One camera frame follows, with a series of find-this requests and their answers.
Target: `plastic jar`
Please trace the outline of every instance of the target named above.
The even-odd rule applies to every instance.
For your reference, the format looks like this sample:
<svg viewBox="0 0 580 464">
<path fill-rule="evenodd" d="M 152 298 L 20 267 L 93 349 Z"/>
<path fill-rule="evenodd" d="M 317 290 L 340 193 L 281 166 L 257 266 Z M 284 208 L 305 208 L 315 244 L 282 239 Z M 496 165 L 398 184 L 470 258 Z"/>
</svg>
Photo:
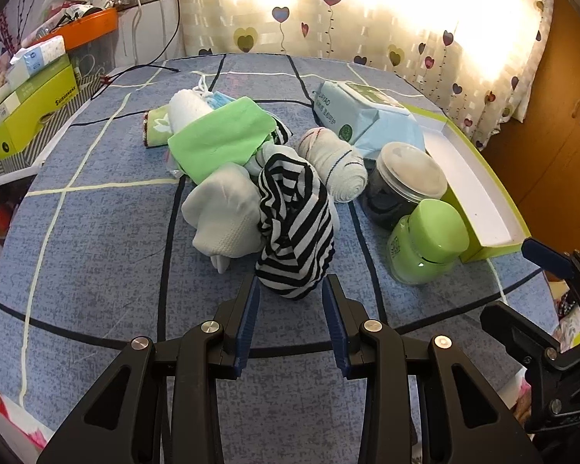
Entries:
<svg viewBox="0 0 580 464">
<path fill-rule="evenodd" d="M 382 147 L 360 204 L 374 223 L 392 230 L 423 199 L 440 199 L 446 191 L 447 178 L 432 157 L 413 145 L 393 142 Z"/>
<path fill-rule="evenodd" d="M 425 199 L 399 220 L 387 242 L 387 264 L 400 283 L 420 285 L 451 269 L 468 249 L 468 232 L 455 208 Z"/>
</svg>

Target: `green lid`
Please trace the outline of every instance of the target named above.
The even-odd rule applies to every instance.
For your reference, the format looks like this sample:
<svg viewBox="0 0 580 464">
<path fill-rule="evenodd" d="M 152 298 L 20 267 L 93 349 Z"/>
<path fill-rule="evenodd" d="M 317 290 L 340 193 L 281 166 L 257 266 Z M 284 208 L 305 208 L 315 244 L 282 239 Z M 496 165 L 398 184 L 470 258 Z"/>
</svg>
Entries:
<svg viewBox="0 0 580 464">
<path fill-rule="evenodd" d="M 425 260 L 447 263 L 468 249 L 468 232 L 455 208 L 440 200 L 426 198 L 408 219 L 413 246 Z"/>
</svg>

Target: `jar lid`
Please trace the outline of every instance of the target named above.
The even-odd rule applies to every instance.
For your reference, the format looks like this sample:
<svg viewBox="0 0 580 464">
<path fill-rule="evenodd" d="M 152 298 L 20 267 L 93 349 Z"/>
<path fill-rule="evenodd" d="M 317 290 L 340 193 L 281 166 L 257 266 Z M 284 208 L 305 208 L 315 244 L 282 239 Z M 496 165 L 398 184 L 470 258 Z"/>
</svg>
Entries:
<svg viewBox="0 0 580 464">
<path fill-rule="evenodd" d="M 453 261 L 468 249 L 462 217 L 441 200 L 422 200 L 408 219 L 408 233 L 417 253 L 433 263 Z"/>
<path fill-rule="evenodd" d="M 440 199 L 447 191 L 447 178 L 436 161 L 408 143 L 387 143 L 376 161 L 387 184 L 408 199 Z"/>
</svg>

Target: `blue face mask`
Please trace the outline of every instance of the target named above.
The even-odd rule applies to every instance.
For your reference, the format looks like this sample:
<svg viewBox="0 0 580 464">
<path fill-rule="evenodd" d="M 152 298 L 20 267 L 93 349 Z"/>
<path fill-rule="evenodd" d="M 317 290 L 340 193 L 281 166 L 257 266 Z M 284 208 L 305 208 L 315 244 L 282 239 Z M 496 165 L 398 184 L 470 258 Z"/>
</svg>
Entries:
<svg viewBox="0 0 580 464">
<path fill-rule="evenodd" d="M 217 108 L 221 108 L 229 102 L 235 101 L 235 98 L 227 96 L 223 92 L 216 91 L 205 95 L 204 100 L 213 110 L 217 110 Z"/>
</svg>

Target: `wooden cabinet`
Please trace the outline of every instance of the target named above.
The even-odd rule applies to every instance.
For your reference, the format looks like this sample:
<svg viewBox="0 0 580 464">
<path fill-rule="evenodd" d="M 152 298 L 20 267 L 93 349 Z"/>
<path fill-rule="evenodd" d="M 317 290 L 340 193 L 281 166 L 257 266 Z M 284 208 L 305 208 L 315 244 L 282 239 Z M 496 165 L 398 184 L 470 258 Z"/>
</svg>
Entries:
<svg viewBox="0 0 580 464">
<path fill-rule="evenodd" d="M 512 120 L 483 155 L 534 237 L 558 251 L 580 250 L 580 17 L 555 0 L 546 52 L 524 123 Z"/>
</svg>

